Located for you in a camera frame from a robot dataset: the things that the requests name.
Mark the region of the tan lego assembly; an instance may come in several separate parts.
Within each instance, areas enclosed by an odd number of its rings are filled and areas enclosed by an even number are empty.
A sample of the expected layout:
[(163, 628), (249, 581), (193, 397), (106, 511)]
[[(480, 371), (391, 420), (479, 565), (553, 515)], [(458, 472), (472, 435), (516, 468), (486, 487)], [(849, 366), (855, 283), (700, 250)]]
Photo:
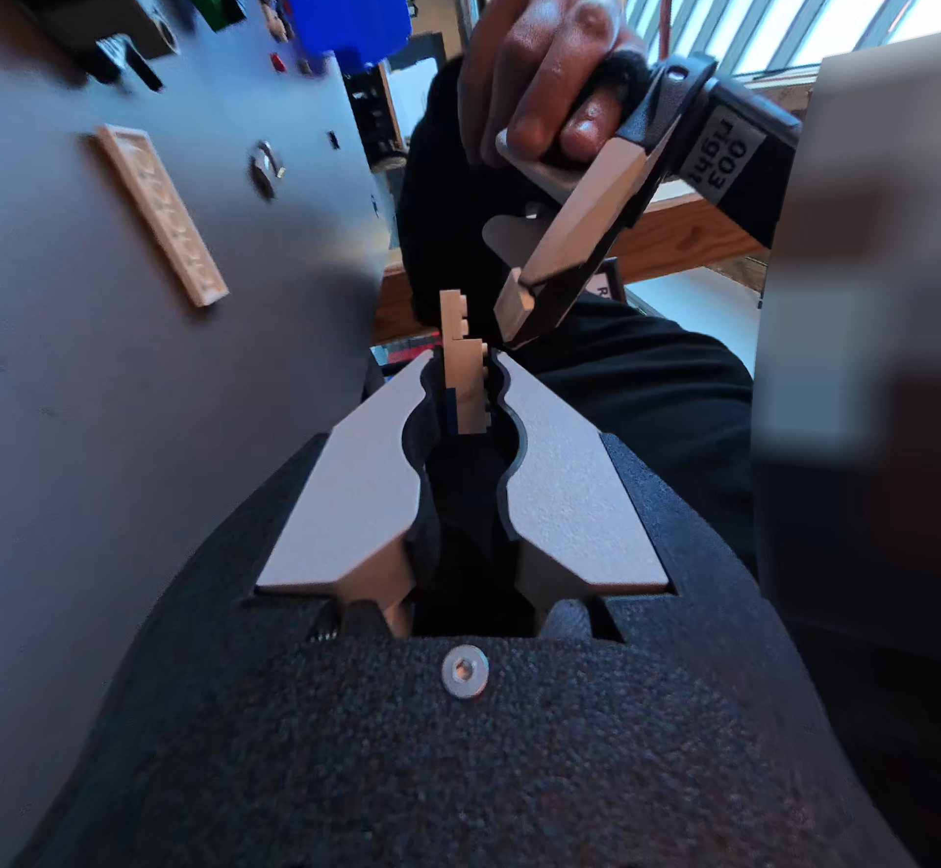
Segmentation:
[(459, 290), (441, 290), (440, 309), (448, 431), (455, 436), (485, 434), (490, 426), (488, 345), (470, 338), (468, 301)]

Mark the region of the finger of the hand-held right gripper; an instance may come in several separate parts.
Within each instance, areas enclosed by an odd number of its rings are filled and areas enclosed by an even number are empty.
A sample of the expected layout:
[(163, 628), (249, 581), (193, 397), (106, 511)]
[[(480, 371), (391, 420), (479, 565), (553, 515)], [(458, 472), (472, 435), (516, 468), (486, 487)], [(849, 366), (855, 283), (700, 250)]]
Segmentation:
[(556, 328), (604, 261), (617, 222), (655, 168), (666, 139), (646, 152), (624, 138), (602, 148), (535, 249), (507, 278), (507, 346), (521, 347)]

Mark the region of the person's right forearm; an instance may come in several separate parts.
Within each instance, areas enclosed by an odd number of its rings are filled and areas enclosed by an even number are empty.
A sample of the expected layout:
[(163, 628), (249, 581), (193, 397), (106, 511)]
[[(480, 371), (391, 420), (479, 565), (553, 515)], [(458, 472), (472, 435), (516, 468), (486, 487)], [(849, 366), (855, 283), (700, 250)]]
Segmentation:
[(523, 216), (542, 195), (513, 168), (469, 164), (460, 138), (457, 82), (463, 62), (447, 62), (432, 81), (414, 128), (396, 223), (412, 310), (423, 326), (441, 323), (440, 292), (468, 300), (470, 335), (500, 344), (494, 315), (508, 267), (483, 239), (497, 215)]

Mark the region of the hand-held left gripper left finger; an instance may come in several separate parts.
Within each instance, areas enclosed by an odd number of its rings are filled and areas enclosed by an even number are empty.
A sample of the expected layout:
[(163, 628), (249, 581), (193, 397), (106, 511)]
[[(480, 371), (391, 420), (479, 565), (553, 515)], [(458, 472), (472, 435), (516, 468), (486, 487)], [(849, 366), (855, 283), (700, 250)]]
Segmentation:
[(426, 463), (441, 441), (441, 352), (421, 353), (329, 434), (256, 581), (326, 598), (347, 629), (376, 612), (398, 639), (434, 578), (441, 519)]

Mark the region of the wooden railing beam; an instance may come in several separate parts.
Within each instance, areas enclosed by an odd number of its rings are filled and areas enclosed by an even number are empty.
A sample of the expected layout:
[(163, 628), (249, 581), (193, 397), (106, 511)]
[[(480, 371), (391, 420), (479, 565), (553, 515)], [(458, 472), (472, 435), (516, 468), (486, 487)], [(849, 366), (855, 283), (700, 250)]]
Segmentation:
[[(637, 225), (622, 232), (609, 252), (631, 284), (706, 267), (763, 292), (769, 251), (697, 193), (678, 183), (657, 191)], [(384, 345), (428, 333), (413, 316), (411, 290), (398, 248), (388, 252), (371, 343)]]

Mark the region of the person's right hand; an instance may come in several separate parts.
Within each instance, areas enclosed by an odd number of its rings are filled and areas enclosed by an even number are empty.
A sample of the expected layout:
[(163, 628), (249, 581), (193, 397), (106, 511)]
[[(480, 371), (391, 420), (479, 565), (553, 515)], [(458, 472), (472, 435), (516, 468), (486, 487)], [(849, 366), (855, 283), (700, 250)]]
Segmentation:
[(590, 163), (618, 130), (618, 96), (599, 86), (579, 98), (616, 52), (645, 57), (621, 0), (490, 0), (474, 28), (457, 84), (457, 115), (471, 165), (503, 165), (506, 132), (518, 158), (541, 159), (554, 143)]

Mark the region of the person's black clothing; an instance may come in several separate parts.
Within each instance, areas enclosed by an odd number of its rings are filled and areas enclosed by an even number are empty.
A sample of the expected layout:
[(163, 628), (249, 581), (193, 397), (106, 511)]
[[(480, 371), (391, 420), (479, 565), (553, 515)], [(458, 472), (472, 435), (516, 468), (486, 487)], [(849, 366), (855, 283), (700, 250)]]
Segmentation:
[(514, 359), (616, 436), (757, 577), (751, 478), (754, 380), (725, 344), (583, 294)]

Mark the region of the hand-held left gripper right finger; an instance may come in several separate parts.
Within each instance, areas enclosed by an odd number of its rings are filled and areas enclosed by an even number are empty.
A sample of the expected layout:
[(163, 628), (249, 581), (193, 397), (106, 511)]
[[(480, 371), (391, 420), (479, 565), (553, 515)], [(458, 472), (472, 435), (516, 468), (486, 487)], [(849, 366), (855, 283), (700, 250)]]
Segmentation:
[(589, 603), (669, 596), (601, 431), (507, 353), (493, 352), (492, 364), (502, 376), (498, 407), (519, 439), (497, 504), (534, 634), (590, 635)]

